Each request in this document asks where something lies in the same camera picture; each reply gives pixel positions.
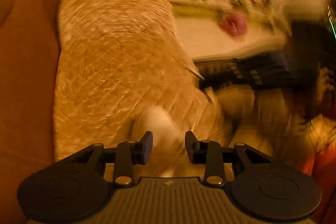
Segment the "quilted fabric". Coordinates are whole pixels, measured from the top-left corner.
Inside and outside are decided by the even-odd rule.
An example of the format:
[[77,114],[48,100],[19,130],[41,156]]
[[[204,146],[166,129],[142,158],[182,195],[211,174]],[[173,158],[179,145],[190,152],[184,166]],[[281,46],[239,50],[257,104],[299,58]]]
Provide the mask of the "quilted fabric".
[[61,0],[58,24],[56,160],[95,142],[128,140],[135,117],[153,105],[182,135],[228,144],[216,97],[195,87],[168,0]]

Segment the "yellow patterned fabric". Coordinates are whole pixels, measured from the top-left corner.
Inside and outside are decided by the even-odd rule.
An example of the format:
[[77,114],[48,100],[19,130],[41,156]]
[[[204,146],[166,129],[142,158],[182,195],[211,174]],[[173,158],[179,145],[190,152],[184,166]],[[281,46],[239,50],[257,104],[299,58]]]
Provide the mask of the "yellow patterned fabric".
[[181,134],[229,143],[216,97],[195,86],[168,0],[61,0],[58,25],[56,160],[95,142],[128,140],[135,117],[153,105]]

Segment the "circular black disc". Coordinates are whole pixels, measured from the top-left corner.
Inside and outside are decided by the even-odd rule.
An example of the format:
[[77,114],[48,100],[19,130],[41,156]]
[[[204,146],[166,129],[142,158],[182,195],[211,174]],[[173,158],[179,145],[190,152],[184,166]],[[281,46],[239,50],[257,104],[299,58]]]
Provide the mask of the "circular black disc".
[[108,183],[85,164],[77,163],[37,172],[17,191],[24,214],[42,223],[82,219],[97,211],[108,197]]
[[321,200],[313,178],[287,165],[256,164],[231,183],[238,206],[266,221],[294,221],[309,217]]

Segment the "red object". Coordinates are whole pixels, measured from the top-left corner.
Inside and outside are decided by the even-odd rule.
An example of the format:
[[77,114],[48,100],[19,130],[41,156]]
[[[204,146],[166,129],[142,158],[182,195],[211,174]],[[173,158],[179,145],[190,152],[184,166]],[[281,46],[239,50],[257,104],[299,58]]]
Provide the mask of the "red object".
[[247,17],[238,12],[230,13],[219,26],[232,37],[239,37],[247,32]]
[[307,175],[311,174],[322,191],[314,220],[321,224],[336,224],[336,142],[308,159],[299,169]]

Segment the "beige cloth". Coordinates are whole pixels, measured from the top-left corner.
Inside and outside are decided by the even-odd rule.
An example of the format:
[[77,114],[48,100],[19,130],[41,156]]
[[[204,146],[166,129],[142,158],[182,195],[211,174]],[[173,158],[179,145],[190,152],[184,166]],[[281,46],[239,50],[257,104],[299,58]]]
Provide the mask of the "beige cloth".
[[231,136],[211,90],[175,36],[168,0],[61,0],[61,54],[55,87],[55,153],[130,139],[145,108],[163,107],[182,136],[228,145]]

